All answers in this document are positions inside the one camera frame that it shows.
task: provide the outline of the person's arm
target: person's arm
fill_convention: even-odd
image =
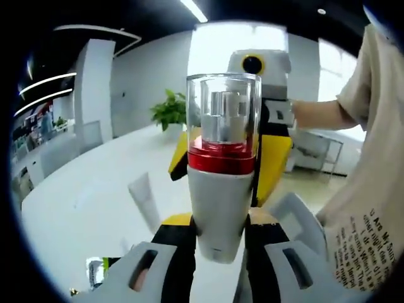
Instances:
[[[352,77],[336,100],[329,102],[292,102],[298,128],[347,129],[358,124],[366,129],[371,99],[370,49],[365,30],[357,65]]]

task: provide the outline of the black ceiling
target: black ceiling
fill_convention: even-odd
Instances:
[[[363,29],[368,23],[360,0],[194,0],[209,21],[255,20],[285,25],[288,32],[317,40],[319,37],[357,54]],[[317,12],[326,10],[325,15]],[[137,47],[149,41],[185,30],[198,23],[180,0],[79,1],[54,8],[51,28],[60,25],[98,25],[124,29],[141,37]],[[69,72],[87,41],[111,39],[116,51],[132,39],[93,30],[61,30],[45,33],[32,46],[27,61],[32,79],[23,73],[20,88]],[[73,81],[56,80],[37,86],[17,99],[18,108],[46,95],[73,87]]]

